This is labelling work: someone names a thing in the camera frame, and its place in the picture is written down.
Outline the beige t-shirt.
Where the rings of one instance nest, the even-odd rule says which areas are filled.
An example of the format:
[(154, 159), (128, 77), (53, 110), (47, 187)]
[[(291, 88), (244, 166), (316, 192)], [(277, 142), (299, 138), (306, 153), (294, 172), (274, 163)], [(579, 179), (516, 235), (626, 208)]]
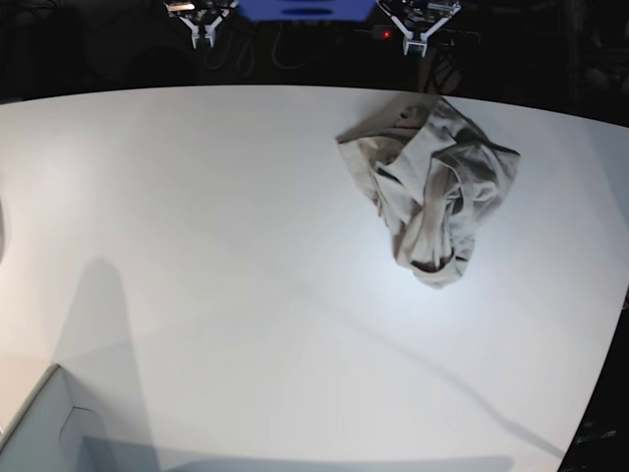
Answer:
[(336, 142), (389, 232), (395, 263), (434, 289), (462, 278), (476, 233), (505, 201), (521, 159), (436, 96), (366, 120)]

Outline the black power strip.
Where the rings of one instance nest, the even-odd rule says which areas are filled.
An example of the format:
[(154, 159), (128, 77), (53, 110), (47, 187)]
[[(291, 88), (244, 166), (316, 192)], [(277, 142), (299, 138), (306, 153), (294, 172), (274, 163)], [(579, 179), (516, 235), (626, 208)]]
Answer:
[[(355, 29), (355, 32), (367, 33), (370, 36), (372, 36), (374, 39), (387, 40), (389, 39), (389, 36), (380, 35), (380, 33), (383, 32), (384, 30), (385, 30), (384, 26), (377, 25), (376, 27), (373, 27), (372, 29)], [(477, 32), (469, 31), (469, 30), (462, 30), (462, 29), (437, 29), (433, 32), (424, 31), (424, 32), (416, 33), (415, 38), (423, 39), (425, 41), (429, 41), (432, 38), (449, 40), (449, 39), (454, 38), (455, 36), (463, 36), (463, 35), (470, 35), (470, 36), (473, 36), (477, 41), (481, 41), (481, 36)]]

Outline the blue box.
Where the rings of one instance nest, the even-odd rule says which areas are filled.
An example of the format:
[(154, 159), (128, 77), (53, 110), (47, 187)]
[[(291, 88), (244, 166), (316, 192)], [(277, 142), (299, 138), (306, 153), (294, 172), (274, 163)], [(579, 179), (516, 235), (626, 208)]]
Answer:
[(239, 7), (256, 22), (361, 22), (375, 4), (374, 0), (242, 0)]

